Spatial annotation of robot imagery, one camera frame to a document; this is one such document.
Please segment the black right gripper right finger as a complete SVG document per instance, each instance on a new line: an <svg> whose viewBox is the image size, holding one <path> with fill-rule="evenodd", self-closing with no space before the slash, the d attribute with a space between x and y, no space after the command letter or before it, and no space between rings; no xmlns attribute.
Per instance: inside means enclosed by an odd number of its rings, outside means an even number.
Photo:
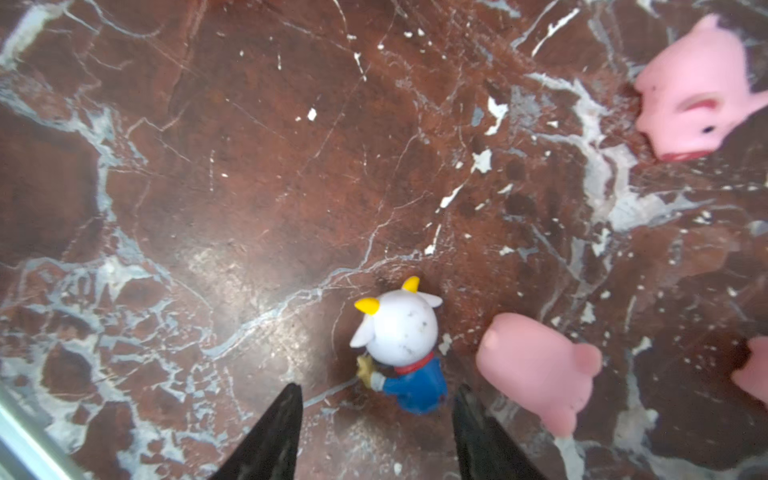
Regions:
<svg viewBox="0 0 768 480"><path fill-rule="evenodd" d="M463 480L546 480L467 384L454 397L452 424Z"/></svg>

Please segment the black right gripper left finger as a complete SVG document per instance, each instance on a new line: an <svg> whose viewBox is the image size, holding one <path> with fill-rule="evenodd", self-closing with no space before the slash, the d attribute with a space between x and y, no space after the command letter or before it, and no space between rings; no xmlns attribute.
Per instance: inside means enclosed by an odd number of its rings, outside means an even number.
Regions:
<svg viewBox="0 0 768 480"><path fill-rule="evenodd" d="M212 480L293 480L303 418L301 386L289 383Z"/></svg>

